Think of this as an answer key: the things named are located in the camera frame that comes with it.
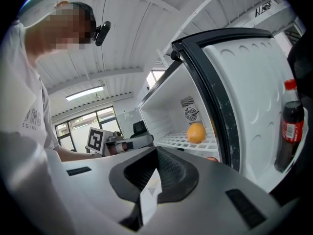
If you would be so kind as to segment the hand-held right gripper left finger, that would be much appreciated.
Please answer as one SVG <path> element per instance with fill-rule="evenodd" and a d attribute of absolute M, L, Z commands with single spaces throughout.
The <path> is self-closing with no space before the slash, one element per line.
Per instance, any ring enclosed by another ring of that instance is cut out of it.
<path fill-rule="evenodd" d="M 122 159 L 151 148 L 112 158 L 63 163 L 17 133 L 4 135 L 4 186 L 23 217 L 44 235 L 161 235 L 161 224 L 141 221 L 139 202 L 120 199 L 109 182 Z"/>

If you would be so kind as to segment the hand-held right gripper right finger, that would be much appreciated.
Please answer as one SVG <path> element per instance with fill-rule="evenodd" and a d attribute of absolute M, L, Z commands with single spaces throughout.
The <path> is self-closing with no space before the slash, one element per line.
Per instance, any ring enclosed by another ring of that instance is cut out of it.
<path fill-rule="evenodd" d="M 170 153 L 199 172 L 195 189 L 180 202 L 160 204 L 144 235 L 284 235 L 278 230 L 293 209 L 230 167 L 179 150 Z"/>

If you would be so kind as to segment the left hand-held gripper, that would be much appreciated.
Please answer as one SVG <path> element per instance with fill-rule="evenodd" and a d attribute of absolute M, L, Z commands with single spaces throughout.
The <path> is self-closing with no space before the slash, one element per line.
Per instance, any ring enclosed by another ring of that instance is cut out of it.
<path fill-rule="evenodd" d="M 113 156 L 133 150 L 133 148 L 149 146 L 153 141 L 153 135 L 147 134 L 133 138 L 133 143 L 126 142 L 118 131 L 111 132 L 91 127 L 89 129 L 86 152 L 98 153 L 102 156 Z"/>

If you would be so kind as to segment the orange fruit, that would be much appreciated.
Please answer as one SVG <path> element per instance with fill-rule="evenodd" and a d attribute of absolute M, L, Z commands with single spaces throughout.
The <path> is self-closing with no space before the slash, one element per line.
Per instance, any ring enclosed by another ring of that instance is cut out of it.
<path fill-rule="evenodd" d="M 187 130 L 186 137 L 190 143 L 200 143 L 206 138 L 206 129 L 200 123 L 193 123 Z"/>

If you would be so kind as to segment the black mini fridge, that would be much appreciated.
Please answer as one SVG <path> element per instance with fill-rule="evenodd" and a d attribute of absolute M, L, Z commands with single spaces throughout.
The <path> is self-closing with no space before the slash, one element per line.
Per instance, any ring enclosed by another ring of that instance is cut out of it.
<path fill-rule="evenodd" d="M 200 123 L 213 130 L 218 152 L 180 149 L 215 157 L 271 192 L 285 177 L 274 163 L 291 100 L 284 82 L 293 79 L 272 34 L 216 29 L 175 40 L 172 48 L 173 63 L 139 104 L 154 141 Z"/>

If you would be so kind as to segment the person's left forearm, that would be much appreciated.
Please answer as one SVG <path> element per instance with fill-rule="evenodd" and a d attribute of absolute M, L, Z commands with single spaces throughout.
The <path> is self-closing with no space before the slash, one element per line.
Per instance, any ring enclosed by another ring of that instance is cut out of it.
<path fill-rule="evenodd" d="M 54 150 L 58 153 L 62 162 L 102 158 L 102 155 L 99 153 L 77 153 L 69 151 L 61 146 L 54 148 Z"/>

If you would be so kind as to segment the black mesh office chair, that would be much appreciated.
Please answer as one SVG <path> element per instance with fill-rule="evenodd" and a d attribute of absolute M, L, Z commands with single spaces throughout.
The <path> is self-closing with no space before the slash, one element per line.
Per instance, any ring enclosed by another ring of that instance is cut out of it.
<path fill-rule="evenodd" d="M 131 138 L 140 137 L 148 133 L 143 120 L 133 124 L 133 132 Z"/>

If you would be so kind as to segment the white triangle-patterned table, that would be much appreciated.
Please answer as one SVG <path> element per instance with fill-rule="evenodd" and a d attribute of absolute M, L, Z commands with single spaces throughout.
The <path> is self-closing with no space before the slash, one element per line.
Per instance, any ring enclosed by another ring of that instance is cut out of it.
<path fill-rule="evenodd" d="M 155 169 L 148 183 L 140 193 L 140 210 L 143 225 L 146 225 L 156 212 L 157 198 L 161 193 L 161 179 L 158 170 Z"/>

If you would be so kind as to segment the black-framed window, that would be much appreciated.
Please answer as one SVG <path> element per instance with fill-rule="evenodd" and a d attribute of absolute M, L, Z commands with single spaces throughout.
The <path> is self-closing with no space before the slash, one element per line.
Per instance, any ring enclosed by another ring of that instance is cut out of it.
<path fill-rule="evenodd" d="M 119 124 L 113 107 L 94 111 L 55 126 L 58 143 L 65 149 L 86 153 L 89 129 L 119 131 Z"/>

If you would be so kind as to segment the long ceiling light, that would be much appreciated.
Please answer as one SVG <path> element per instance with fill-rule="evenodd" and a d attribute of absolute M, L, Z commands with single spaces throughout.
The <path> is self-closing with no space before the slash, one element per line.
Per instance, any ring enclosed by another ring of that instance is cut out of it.
<path fill-rule="evenodd" d="M 97 92 L 103 91 L 103 89 L 104 89 L 103 86 L 98 86 L 98 87 L 93 87 L 93 88 L 90 88 L 90 89 L 86 89 L 84 91 L 80 91 L 78 93 L 66 96 L 66 100 L 67 101 L 72 101 L 74 99 L 77 99 L 77 98 L 80 98 L 80 97 L 83 97 L 83 96 L 86 96 L 86 95 L 89 95 L 89 94 L 92 94 L 92 93 L 97 93 Z"/>

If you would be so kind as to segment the dark soda bottle red cap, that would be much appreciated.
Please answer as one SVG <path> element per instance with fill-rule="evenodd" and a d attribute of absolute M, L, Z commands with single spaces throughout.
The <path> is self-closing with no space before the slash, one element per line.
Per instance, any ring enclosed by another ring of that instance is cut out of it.
<path fill-rule="evenodd" d="M 285 91 L 291 95 L 283 108 L 281 118 L 281 147 L 277 153 L 274 167 L 283 173 L 293 160 L 303 135 L 304 107 L 297 93 L 294 79 L 284 82 Z"/>

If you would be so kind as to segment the person's white printed shirt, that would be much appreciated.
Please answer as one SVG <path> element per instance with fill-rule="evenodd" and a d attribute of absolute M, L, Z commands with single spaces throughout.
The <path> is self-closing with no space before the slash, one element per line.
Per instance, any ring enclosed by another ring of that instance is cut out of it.
<path fill-rule="evenodd" d="M 0 131 L 18 132 L 45 149 L 55 149 L 59 144 L 48 93 L 28 62 L 24 35 L 24 26 L 14 20 L 0 44 Z"/>

